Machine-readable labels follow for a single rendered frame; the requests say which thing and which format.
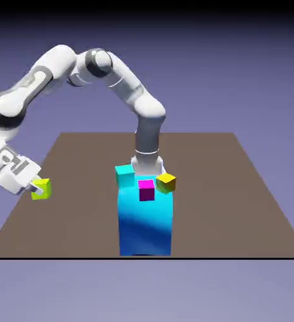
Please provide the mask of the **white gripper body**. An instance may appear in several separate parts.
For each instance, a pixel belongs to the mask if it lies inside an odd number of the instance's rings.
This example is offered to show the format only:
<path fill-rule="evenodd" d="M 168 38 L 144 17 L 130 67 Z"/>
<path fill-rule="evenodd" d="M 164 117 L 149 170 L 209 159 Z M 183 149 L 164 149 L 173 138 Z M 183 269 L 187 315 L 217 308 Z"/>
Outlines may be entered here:
<path fill-rule="evenodd" d="M 0 186 L 12 194 L 30 191 L 30 184 L 39 179 L 41 167 L 28 157 L 16 157 L 0 170 Z"/>

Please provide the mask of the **small yellow cube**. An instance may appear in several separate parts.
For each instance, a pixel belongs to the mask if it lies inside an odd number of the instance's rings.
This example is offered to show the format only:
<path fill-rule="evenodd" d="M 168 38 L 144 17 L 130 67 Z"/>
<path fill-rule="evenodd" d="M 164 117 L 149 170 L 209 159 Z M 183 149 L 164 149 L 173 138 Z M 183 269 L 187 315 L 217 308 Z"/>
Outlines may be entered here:
<path fill-rule="evenodd" d="M 176 188 L 177 178 L 167 172 L 160 174 L 155 179 L 156 188 L 164 193 L 168 194 L 173 192 Z"/>

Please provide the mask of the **small magenta cube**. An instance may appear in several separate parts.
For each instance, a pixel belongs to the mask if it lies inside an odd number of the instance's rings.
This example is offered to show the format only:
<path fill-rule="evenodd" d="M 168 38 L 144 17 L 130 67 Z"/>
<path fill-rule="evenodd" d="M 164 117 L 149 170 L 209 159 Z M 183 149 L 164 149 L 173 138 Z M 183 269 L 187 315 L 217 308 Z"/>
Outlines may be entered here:
<path fill-rule="evenodd" d="M 139 180 L 138 188 L 140 201 L 155 200 L 155 184 L 153 179 Z"/>

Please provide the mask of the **large blue box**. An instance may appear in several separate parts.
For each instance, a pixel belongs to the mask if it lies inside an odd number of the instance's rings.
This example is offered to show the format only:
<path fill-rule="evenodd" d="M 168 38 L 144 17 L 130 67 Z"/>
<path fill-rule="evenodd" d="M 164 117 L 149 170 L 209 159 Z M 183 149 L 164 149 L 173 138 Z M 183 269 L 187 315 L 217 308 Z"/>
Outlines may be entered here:
<path fill-rule="evenodd" d="M 140 180 L 155 176 L 135 176 L 134 185 L 118 189 L 119 251 L 121 256 L 169 256 L 172 245 L 173 193 L 155 187 L 155 198 L 140 201 Z"/>

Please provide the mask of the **small lime green cube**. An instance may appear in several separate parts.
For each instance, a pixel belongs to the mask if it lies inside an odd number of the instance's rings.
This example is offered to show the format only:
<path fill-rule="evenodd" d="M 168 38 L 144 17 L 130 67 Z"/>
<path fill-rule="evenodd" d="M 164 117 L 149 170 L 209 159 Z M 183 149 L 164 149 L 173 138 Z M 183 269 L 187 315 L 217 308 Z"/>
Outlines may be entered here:
<path fill-rule="evenodd" d="M 37 179 L 32 182 L 32 184 L 40 187 L 43 190 L 42 195 L 37 195 L 35 193 L 31 193 L 32 200 L 40 200 L 40 199 L 48 199 L 51 196 L 51 180 L 47 179 Z"/>

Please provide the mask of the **small cyan cube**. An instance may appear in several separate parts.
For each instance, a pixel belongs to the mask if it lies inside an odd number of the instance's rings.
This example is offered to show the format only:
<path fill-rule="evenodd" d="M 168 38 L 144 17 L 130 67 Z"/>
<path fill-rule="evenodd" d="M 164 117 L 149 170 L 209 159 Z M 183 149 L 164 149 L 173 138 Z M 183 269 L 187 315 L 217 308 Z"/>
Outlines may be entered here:
<path fill-rule="evenodd" d="M 115 166 L 118 188 L 134 186 L 134 169 L 131 164 Z"/>

